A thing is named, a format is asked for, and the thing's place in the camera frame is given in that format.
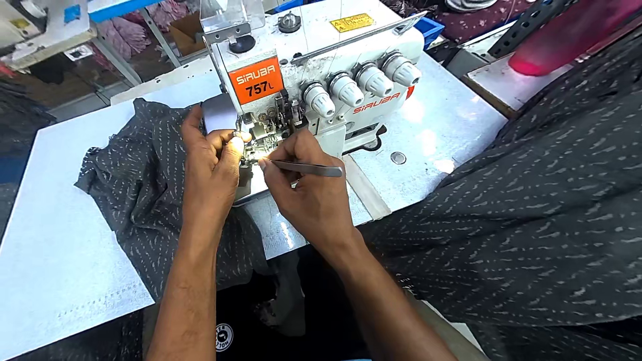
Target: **forearm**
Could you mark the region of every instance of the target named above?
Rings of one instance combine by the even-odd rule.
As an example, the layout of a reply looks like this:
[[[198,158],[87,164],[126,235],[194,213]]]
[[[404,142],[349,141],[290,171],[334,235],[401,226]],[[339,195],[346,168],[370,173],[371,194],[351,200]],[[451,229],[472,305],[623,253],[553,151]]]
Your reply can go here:
[[[374,358],[455,361],[403,291],[363,244],[333,265],[341,277]]]
[[[214,360],[216,356],[216,249],[213,233],[184,224],[148,360]]]

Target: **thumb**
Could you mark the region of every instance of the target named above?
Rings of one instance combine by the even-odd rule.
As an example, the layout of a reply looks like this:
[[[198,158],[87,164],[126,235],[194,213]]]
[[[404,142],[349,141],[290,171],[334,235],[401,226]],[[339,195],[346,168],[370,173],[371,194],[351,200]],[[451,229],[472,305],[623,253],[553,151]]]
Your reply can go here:
[[[259,159],[259,166],[263,170],[265,184],[270,188],[270,193],[277,206],[282,206],[295,196],[290,181],[279,167],[267,158]]]
[[[221,159],[218,161],[216,167],[222,167],[225,171],[238,174],[239,162],[243,156],[243,148],[245,143],[240,137],[233,137],[223,147],[221,151]]]

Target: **siruba logo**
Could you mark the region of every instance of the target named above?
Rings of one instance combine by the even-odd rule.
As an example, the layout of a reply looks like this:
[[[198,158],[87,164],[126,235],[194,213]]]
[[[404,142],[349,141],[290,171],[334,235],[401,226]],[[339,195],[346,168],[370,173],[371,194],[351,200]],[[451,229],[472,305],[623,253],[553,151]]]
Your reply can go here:
[[[270,74],[272,72],[275,72],[276,68],[273,65],[262,67],[261,69],[258,69],[257,71],[252,71],[251,73],[247,73],[245,75],[237,76],[236,77],[236,82],[241,85],[243,83],[249,82],[250,80],[256,80],[258,78],[261,78],[262,76],[266,76],[267,74]]]
[[[373,101],[372,103],[368,103],[366,105],[362,105],[361,107],[354,108],[354,111],[352,113],[353,114],[357,114],[358,112],[362,112],[362,111],[364,111],[366,109],[374,108],[374,107],[376,107],[378,105],[387,103],[390,100],[393,100],[394,98],[398,98],[400,95],[401,95],[401,93],[398,92],[397,94],[389,95],[389,96],[387,96],[385,98],[379,99],[378,101]]]

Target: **warning sticker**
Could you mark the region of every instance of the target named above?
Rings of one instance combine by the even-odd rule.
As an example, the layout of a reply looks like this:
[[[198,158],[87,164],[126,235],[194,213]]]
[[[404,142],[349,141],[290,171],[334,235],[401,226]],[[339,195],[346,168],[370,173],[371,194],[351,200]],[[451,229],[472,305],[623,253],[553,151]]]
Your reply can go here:
[[[9,22],[15,26],[18,29],[24,29],[27,26],[29,26],[29,22],[27,20],[24,20],[22,18],[14,19],[14,20],[9,20]]]
[[[283,78],[277,57],[267,58],[228,74],[241,105],[283,89]]]
[[[361,13],[359,15],[344,17],[343,19],[332,20],[330,24],[332,24],[332,26],[334,26],[334,28],[340,33],[343,33],[370,26],[374,24],[374,19],[366,13]]]

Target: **hand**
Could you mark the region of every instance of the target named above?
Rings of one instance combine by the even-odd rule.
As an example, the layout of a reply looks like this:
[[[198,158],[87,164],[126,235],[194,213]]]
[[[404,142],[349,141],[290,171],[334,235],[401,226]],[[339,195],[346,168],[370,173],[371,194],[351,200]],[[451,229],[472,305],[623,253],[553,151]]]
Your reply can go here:
[[[232,137],[233,130],[214,130],[203,136],[198,128],[203,112],[195,105],[181,126],[186,146],[183,226],[202,229],[222,227],[239,183],[239,161],[245,141],[252,136]]]
[[[270,159],[340,166],[345,173],[343,162],[324,153],[308,129],[286,139],[269,159],[259,160],[265,183],[281,214],[331,265],[365,248],[361,234],[352,225],[345,176],[330,178],[282,171]],[[291,182],[297,179],[296,188],[292,188]]]

